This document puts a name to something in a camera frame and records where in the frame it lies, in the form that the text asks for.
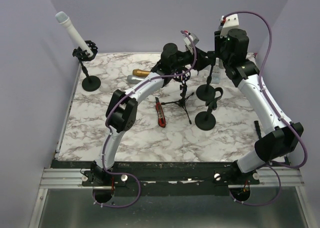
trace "round black base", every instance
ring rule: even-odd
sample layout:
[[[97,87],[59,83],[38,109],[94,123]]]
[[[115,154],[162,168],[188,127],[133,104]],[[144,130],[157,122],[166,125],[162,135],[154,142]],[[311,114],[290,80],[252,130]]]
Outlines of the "round black base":
[[[209,85],[208,90],[206,92],[206,86],[207,84],[200,85],[195,92],[196,96],[204,102],[209,101],[210,99],[213,99],[216,95],[215,88]]]
[[[86,92],[94,92],[95,90],[97,90],[100,87],[101,81],[98,77],[96,77],[94,75],[90,75],[89,77],[90,77],[91,82],[89,82],[88,77],[84,78],[84,80],[82,81],[82,88]]]
[[[203,131],[210,131],[216,125],[216,118],[213,114],[210,114],[208,119],[205,120],[207,115],[206,111],[199,112],[194,119],[195,125]]]

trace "gray floor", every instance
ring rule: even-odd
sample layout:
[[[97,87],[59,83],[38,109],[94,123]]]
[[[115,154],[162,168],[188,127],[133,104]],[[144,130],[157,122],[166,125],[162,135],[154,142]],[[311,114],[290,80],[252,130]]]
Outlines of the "gray floor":
[[[277,188],[252,189],[248,201],[260,203]],[[50,190],[40,228],[306,228],[296,189],[284,187],[272,205],[248,207],[228,196],[141,197],[131,207],[100,208],[91,190]],[[117,204],[133,197],[117,197]]]

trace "bottle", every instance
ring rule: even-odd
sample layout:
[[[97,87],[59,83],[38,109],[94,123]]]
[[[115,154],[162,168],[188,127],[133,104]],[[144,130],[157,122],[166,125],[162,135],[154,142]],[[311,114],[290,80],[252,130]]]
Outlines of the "bottle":
[[[219,67],[219,59],[215,59],[215,65],[212,70],[212,81],[211,83],[219,84],[221,81],[221,69]]]

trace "table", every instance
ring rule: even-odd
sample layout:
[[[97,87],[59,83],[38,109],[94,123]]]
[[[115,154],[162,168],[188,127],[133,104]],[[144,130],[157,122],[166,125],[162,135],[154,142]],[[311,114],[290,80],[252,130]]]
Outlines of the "table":
[[[150,70],[160,59],[160,53],[99,53],[93,61],[85,62],[90,75],[101,79],[94,92],[83,90],[81,72],[74,93],[69,117],[58,155],[59,161],[93,161],[99,158],[108,129],[106,111],[113,92],[125,91],[134,84],[127,83],[133,69]],[[248,59],[255,62],[252,53]],[[191,72],[187,95],[206,83],[208,71]],[[194,123],[195,116],[206,111],[205,102],[196,95],[186,103],[192,124],[185,111],[175,104],[163,106],[166,128],[158,126],[155,97],[160,102],[180,99],[179,83],[171,81],[150,95],[138,106],[136,122],[126,132],[117,150],[116,161],[144,162],[232,162],[254,148],[258,139],[254,121],[259,120],[244,95],[234,87],[222,71],[219,85],[224,94],[213,112],[216,126],[202,131]]]

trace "cable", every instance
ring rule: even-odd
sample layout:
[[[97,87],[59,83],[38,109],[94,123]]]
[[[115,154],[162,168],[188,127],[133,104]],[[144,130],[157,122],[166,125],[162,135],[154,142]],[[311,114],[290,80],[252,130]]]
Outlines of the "cable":
[[[231,12],[229,14],[226,14],[223,18],[225,20],[226,17],[228,16],[231,16],[231,15],[234,15],[234,14],[241,14],[241,13],[245,13],[245,14],[252,14],[252,15],[255,15],[257,17],[259,17],[260,19],[262,19],[264,21],[264,23],[266,24],[266,27],[268,28],[268,32],[269,32],[269,45],[268,45],[268,48],[266,50],[266,53],[265,53],[265,57],[263,59],[263,62],[262,62],[262,65],[260,67],[260,73],[259,73],[259,77],[258,77],[258,81],[259,81],[259,86],[261,88],[261,91],[264,95],[264,97],[266,98],[267,102],[269,103],[269,105],[272,107],[272,109],[274,110],[274,112],[276,113],[276,115],[278,116],[278,119],[280,121],[282,121],[290,130],[291,132],[294,134],[294,136],[297,138],[297,140],[299,141],[299,143],[301,144],[302,146],[302,149],[303,149],[303,153],[304,153],[304,158],[303,158],[303,161],[301,164],[298,164],[298,165],[287,165],[287,164],[283,164],[283,163],[280,163],[280,162],[277,162],[277,161],[272,161],[273,163],[276,163],[280,166],[283,166],[283,167],[287,167],[287,168],[292,168],[292,169],[299,169],[300,167],[303,167],[306,163],[307,163],[307,160],[308,160],[308,151],[307,151],[307,148],[306,148],[306,145],[305,143],[303,142],[303,140],[301,139],[301,137],[299,136],[299,134],[296,132],[296,130],[284,119],[284,117],[281,115],[281,113],[277,110],[276,106],[273,104],[272,100],[270,99],[270,97],[268,96],[266,90],[263,89],[263,83],[262,83],[262,75],[263,75],[263,72],[264,72],[264,69],[265,69],[265,64],[266,64],[266,61],[267,61],[267,58],[269,56],[269,53],[270,53],[270,49],[271,49],[271,44],[272,44],[272,32],[271,32],[271,27],[269,25],[269,23],[266,21],[265,18],[263,18],[261,15],[259,15],[258,13],[255,13],[255,12],[252,12],[252,11],[246,11],[246,10],[240,10],[240,11],[235,11],[235,12]]]
[[[275,173],[276,177],[278,178],[278,181],[279,181],[279,190],[278,190],[278,193],[276,194],[276,196],[268,201],[268,202],[265,202],[265,203],[261,203],[261,204],[255,204],[255,203],[244,203],[243,201],[239,201],[237,200],[231,193],[231,191],[229,191],[229,194],[231,196],[231,198],[233,199],[234,202],[237,202],[239,204],[242,204],[242,205],[245,205],[245,206],[249,206],[249,207],[262,207],[262,206],[267,206],[267,205],[270,205],[271,203],[275,202],[279,197],[280,197],[280,194],[281,194],[281,191],[282,191],[282,186],[281,186],[281,180],[280,180],[280,176],[279,174],[276,172],[275,169],[273,169],[270,165],[265,165],[267,167],[269,167],[271,170],[273,170],[273,172]]]
[[[151,82],[151,81],[153,81],[153,80],[155,80],[155,79],[160,79],[160,78],[163,79],[163,78],[180,77],[180,76],[183,76],[183,75],[185,75],[186,73],[190,72],[190,71],[195,67],[196,62],[197,62],[197,49],[196,49],[196,46],[195,46],[194,42],[192,41],[192,39],[190,38],[190,36],[189,36],[189,34],[188,34],[187,31],[181,30],[180,32],[189,39],[189,41],[190,41],[190,43],[191,43],[191,45],[192,45],[192,49],[193,49],[193,54],[194,54],[194,56],[193,56],[193,63],[192,63],[192,65],[191,65],[191,68],[188,69],[187,71],[181,73],[181,74],[159,75],[159,76],[152,77],[152,78],[149,79],[149,80],[145,80],[145,81],[142,82],[140,85],[138,85],[134,90],[132,90],[131,92],[129,92],[128,94],[126,94],[122,99],[120,99],[119,102],[112,108],[112,110],[110,111],[109,115],[107,116],[107,118],[106,118],[106,120],[105,120],[105,126],[106,126],[107,128],[109,128],[109,135],[107,136],[107,138],[106,138],[106,140],[105,140],[105,142],[104,142],[104,144],[103,144],[103,148],[102,148],[102,157],[101,157],[101,159],[102,159],[103,170],[104,170],[106,173],[110,174],[110,175],[127,175],[127,176],[130,176],[130,177],[134,178],[135,181],[136,181],[137,184],[138,184],[138,194],[137,194],[136,198],[135,198],[132,202],[130,202],[129,204],[125,204],[125,205],[110,205],[110,204],[104,204],[104,203],[99,203],[99,202],[97,202],[97,201],[96,201],[96,198],[95,198],[95,193],[93,193],[92,196],[93,196],[93,199],[94,199],[94,204],[98,204],[98,205],[100,205],[101,207],[125,208],[125,207],[129,207],[129,206],[133,205],[133,204],[136,203],[137,200],[139,199],[140,194],[141,194],[141,185],[140,185],[140,182],[139,182],[138,178],[137,178],[136,176],[134,176],[133,174],[129,174],[129,173],[115,173],[115,172],[110,172],[110,171],[108,171],[108,169],[107,169],[107,167],[106,167],[106,165],[105,165],[105,151],[106,151],[107,143],[108,143],[108,141],[109,141],[109,139],[110,139],[110,137],[111,137],[111,135],[112,135],[112,129],[111,129],[110,126],[108,125],[108,122],[109,122],[112,114],[113,114],[113,113],[115,112],[115,110],[118,108],[118,106],[119,106],[125,99],[127,99],[129,96],[131,96],[133,93],[135,93],[139,88],[141,88],[142,86],[144,86],[146,83]]]

